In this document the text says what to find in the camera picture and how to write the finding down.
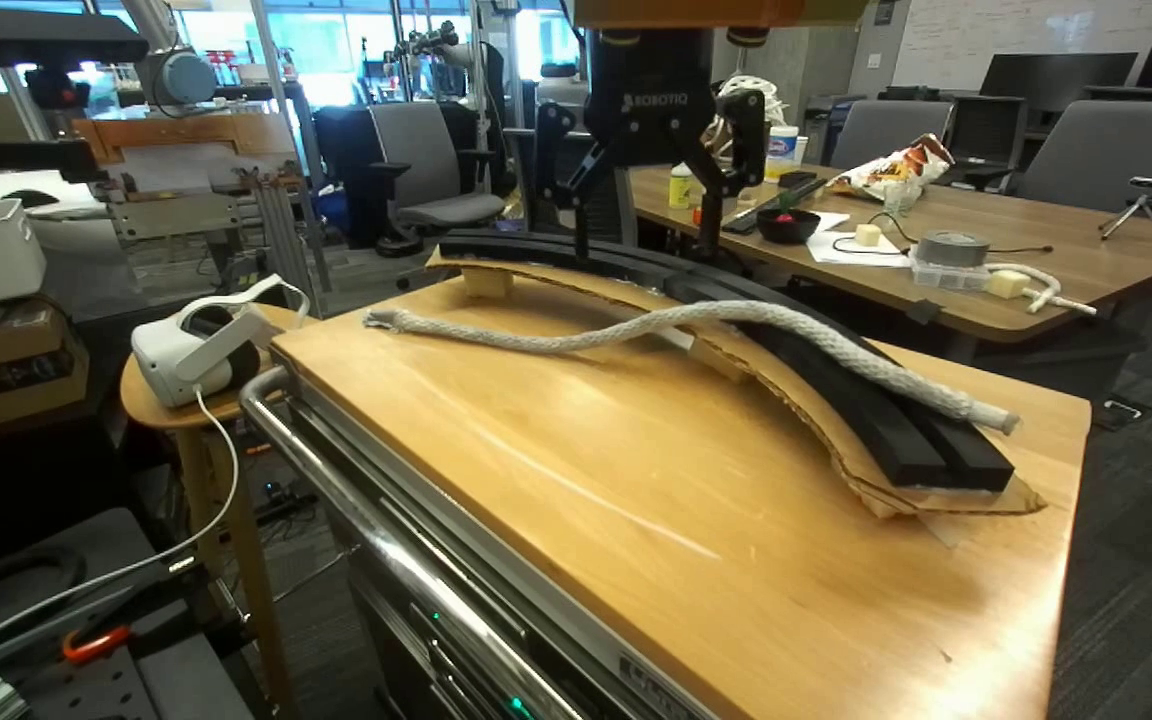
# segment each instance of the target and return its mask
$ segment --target gray cable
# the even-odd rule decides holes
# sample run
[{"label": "gray cable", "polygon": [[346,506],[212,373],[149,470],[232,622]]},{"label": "gray cable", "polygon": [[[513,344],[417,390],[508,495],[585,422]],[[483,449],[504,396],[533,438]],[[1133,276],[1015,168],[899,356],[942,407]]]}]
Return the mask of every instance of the gray cable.
[{"label": "gray cable", "polygon": [[973,401],[967,390],[942,389],[937,380],[922,380],[922,375],[867,352],[864,344],[846,339],[845,331],[819,323],[817,314],[805,314],[805,310],[791,310],[779,305],[755,305],[755,301],[677,305],[677,306],[657,306],[657,310],[645,310],[645,314],[594,327],[594,331],[576,331],[576,337],[513,337],[513,331],[448,323],[448,321],[431,321],[431,314],[417,314],[417,310],[399,310],[399,306],[378,306],[378,310],[363,314],[367,327],[448,337],[459,344],[487,344],[487,349],[513,349],[513,352],[533,352],[533,356],[572,356],[585,349],[604,349],[604,344],[652,337],[652,331],[664,331],[677,323],[711,323],[711,321],[787,327],[787,331],[805,337],[809,344],[817,344],[819,352],[828,352],[846,373],[857,373],[857,375],[864,375],[864,380],[872,380],[894,396],[906,396],[906,401],[915,401],[915,404],[922,404],[949,418],[985,422],[985,427],[1001,427],[1001,431],[1015,427],[1015,411]]}]

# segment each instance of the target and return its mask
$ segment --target wooden table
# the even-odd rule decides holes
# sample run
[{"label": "wooden table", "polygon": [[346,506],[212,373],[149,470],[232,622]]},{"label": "wooden table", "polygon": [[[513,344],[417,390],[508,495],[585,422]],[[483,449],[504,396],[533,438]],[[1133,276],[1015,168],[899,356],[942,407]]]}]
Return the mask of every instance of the wooden table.
[{"label": "wooden table", "polygon": [[[687,213],[670,213],[664,198],[669,168],[630,168],[630,202],[645,219],[697,232]],[[851,213],[851,219],[867,219],[881,202],[822,197],[817,198],[819,213]],[[1038,202],[1018,197],[986,197],[986,190],[957,190],[957,187],[929,187],[929,197],[899,219],[910,234],[932,232],[965,232],[986,238],[1001,264],[1035,264],[1064,284],[1064,297],[1108,306],[1140,286],[1152,284],[1152,225],[1133,219],[1113,238],[1101,242],[1095,229],[1108,213],[1067,209],[1067,202]],[[819,281],[846,297],[910,310],[919,305],[937,306],[937,323],[959,337],[959,349],[985,344],[1026,344],[1064,323],[1080,310],[1043,306],[1026,310],[1022,301],[996,301],[975,292],[929,286],[910,284],[906,266],[845,266],[845,264],[817,264],[809,247],[783,247],[753,234],[725,232],[725,247],[766,258],[791,276]]]},{"label": "wooden table", "polygon": [[[308,314],[295,314],[287,306],[258,306],[258,314],[271,327],[311,323]],[[192,519],[192,530],[199,530],[219,511],[219,502],[227,495],[227,470],[232,470],[227,449],[212,431],[212,418],[196,404],[162,407],[151,396],[151,389],[149,389],[149,380],[130,356],[127,356],[123,375],[120,375],[120,404],[123,404],[130,422],[143,422],[143,427],[162,431],[172,438],[172,452],[179,460],[179,489],[184,489],[189,519]],[[227,389],[219,396],[206,396],[206,407],[216,418],[237,418],[238,414],[238,390]],[[267,591],[267,566],[262,566],[262,551],[258,551],[256,511],[251,511],[251,498],[242,495],[242,489],[238,489],[237,502],[227,506],[224,525],[216,530],[206,530],[196,546],[196,554],[205,560],[205,566],[212,575],[224,571],[224,563],[219,563],[224,536],[232,544],[242,599],[251,613],[251,639],[258,642],[267,702],[277,713],[295,713],[293,708],[287,652],[282,652],[277,604]]]},{"label": "wooden table", "polygon": [[[517,281],[383,305],[576,331],[609,305]],[[1030,516],[877,519],[795,414],[664,339],[545,360],[363,327],[282,331],[287,368],[718,716],[1043,716],[1089,404],[899,364],[1018,411]]]}]

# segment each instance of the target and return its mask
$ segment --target wooden stool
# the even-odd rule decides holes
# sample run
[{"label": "wooden stool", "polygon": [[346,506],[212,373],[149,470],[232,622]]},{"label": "wooden stool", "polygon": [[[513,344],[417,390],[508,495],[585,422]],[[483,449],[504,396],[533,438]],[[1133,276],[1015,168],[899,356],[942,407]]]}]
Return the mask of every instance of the wooden stool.
[{"label": "wooden stool", "polygon": [[[282,306],[258,306],[258,314],[271,327],[311,323],[308,314],[295,314]],[[172,438],[172,452],[179,460],[179,482],[184,482],[192,530],[205,526],[227,495],[227,470],[232,468],[227,468],[224,438],[212,431],[206,414],[196,404],[162,407],[151,396],[135,356],[127,356],[127,364],[123,364],[120,401],[123,401],[127,418],[135,418],[151,431],[162,431]],[[238,414],[238,390],[227,389],[219,396],[206,396],[206,407],[212,407],[212,414],[232,418],[232,414]],[[256,511],[251,511],[242,489],[237,489],[237,498],[232,498],[224,525],[196,544],[196,554],[205,560],[205,566],[212,575],[219,571],[219,551],[224,551],[219,536],[232,539],[237,566],[242,579],[242,595],[246,595],[246,613],[251,613],[251,635],[258,642],[262,696],[271,708],[279,708],[287,716],[293,713],[287,657],[282,657],[279,618],[277,618],[271,591],[267,591],[262,551],[258,551],[258,536],[256,536]]]}]

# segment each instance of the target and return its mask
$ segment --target black curved object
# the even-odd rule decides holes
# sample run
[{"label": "black curved object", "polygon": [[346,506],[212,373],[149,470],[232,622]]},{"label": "black curved object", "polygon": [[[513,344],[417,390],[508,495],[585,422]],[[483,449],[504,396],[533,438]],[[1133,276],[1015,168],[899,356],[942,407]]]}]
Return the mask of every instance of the black curved object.
[{"label": "black curved object", "polygon": [[[657,286],[679,305],[687,301],[764,301],[851,337],[857,331],[830,323],[828,314],[718,266],[687,264],[677,256],[624,247],[624,242],[587,242],[587,256],[572,256],[568,238],[545,234],[491,234],[491,232],[452,232],[438,238],[438,256],[448,258],[513,258],[513,264],[551,264],[576,266],[593,276],[615,276],[645,286]],[[1001,491],[1012,480],[1012,462],[1001,449],[991,449],[973,422],[957,422],[922,404],[893,396],[887,389],[846,373],[817,344],[795,331],[773,323],[737,323],[759,349],[795,368],[864,438],[872,460],[894,489],[986,489]]]}]

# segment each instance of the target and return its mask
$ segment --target power cord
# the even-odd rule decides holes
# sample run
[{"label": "power cord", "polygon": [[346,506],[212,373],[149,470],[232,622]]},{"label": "power cord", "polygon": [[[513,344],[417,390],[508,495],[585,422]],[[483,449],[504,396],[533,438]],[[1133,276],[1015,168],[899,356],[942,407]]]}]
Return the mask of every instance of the power cord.
[{"label": "power cord", "polygon": [[219,526],[219,519],[227,516],[232,498],[238,495],[238,452],[237,452],[237,438],[227,434],[227,427],[219,422],[219,414],[206,407],[205,389],[192,389],[192,401],[196,401],[196,407],[206,414],[206,422],[219,431],[224,452],[227,452],[227,491],[224,491],[219,511],[216,511],[205,526],[196,526],[192,536],[184,536],[179,544],[172,544],[172,546],[162,546],[162,551],[151,551],[151,554],[143,554],[143,560],[130,560],[130,563],[123,563],[123,566],[111,566],[111,571],[104,571],[104,575],[91,575],[91,579],[82,579],[82,585],[73,585],[73,586],[63,586],[63,591],[52,591],[52,595],[43,595],[43,599],[11,613],[8,618],[0,618],[0,635],[3,635],[8,627],[18,627],[22,618],[30,618],[30,617],[39,617],[39,613],[52,613],[55,604],[63,604],[63,599],[73,599],[73,595],[82,595],[82,591],[91,591],[91,586],[98,586],[98,585],[123,579],[123,575],[130,575],[130,571],[140,571],[140,566],[162,563],[169,554],[199,544],[205,536],[212,536],[212,530]]}]

